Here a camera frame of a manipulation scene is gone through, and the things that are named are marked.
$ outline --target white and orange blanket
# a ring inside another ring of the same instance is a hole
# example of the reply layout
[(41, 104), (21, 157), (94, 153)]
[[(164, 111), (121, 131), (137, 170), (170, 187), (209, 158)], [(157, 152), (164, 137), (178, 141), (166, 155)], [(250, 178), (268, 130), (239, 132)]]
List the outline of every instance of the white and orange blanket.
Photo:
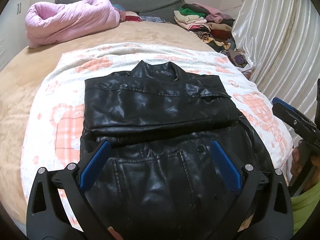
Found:
[[(172, 61), (187, 72), (220, 76), (232, 101), (261, 137), (274, 166), (283, 168), (292, 149), (287, 128), (273, 116), (268, 99), (226, 56), (164, 45), (105, 44), (63, 54), (34, 98), (21, 156), (21, 180), (27, 201), (40, 167), (59, 170), (79, 161), (84, 80), (132, 70), (141, 60), (152, 65)], [(64, 192), (60, 195), (71, 224), (80, 228)]]

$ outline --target curtain fold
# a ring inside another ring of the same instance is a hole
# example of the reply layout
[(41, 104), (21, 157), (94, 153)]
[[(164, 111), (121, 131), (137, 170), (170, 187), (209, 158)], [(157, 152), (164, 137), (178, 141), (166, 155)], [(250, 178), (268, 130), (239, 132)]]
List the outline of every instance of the curtain fold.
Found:
[[(251, 81), (311, 120), (320, 76), (320, 16), (310, 0), (245, 0), (233, 28), (253, 63)], [(299, 137), (289, 128), (294, 145)]]

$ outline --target green cloth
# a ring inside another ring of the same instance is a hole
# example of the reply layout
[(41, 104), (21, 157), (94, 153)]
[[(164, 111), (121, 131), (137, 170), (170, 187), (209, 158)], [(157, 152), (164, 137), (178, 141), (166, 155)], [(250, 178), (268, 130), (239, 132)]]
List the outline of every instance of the green cloth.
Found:
[(183, 16), (186, 16), (186, 15), (198, 15), (198, 16), (200, 16), (200, 17), (205, 17), (205, 14), (204, 14), (204, 13), (196, 13), (196, 12), (194, 12), (193, 10), (190, 10), (190, 9), (188, 9), (188, 8), (183, 9), (182, 7), (180, 7), (179, 12), (180, 12)]
[(307, 221), (320, 200), (320, 182), (300, 196), (291, 198), (293, 209), (293, 233)]

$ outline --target silver screw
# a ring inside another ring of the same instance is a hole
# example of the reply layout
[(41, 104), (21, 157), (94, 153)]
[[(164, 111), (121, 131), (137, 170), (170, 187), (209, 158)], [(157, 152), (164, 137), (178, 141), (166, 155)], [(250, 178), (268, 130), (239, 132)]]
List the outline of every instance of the silver screw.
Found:
[(74, 170), (74, 168), (76, 167), (76, 165), (74, 164), (74, 163), (70, 163), (69, 165), (68, 165), (68, 170)]
[(276, 172), (276, 174), (278, 174), (278, 175), (281, 175), (281, 174), (282, 174), (281, 169), (276, 169), (275, 172)]
[(40, 168), (39, 170), (38, 170), (38, 173), (39, 174), (42, 174), (42, 173), (44, 173), (45, 172), (45, 168), (44, 167), (42, 167), (42, 168)]
[(247, 165), (245, 166), (245, 169), (246, 169), (247, 171), (252, 171), (252, 170), (253, 170), (253, 166), (252, 166), (251, 164), (247, 164)]

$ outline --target black button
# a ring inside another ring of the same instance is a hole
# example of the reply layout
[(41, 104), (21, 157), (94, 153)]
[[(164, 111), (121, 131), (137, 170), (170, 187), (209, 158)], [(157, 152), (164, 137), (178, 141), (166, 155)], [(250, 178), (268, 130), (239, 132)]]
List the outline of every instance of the black button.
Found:
[(204, 152), (204, 147), (202, 145), (199, 145), (197, 150), (198, 150), (198, 152), (203, 153)]

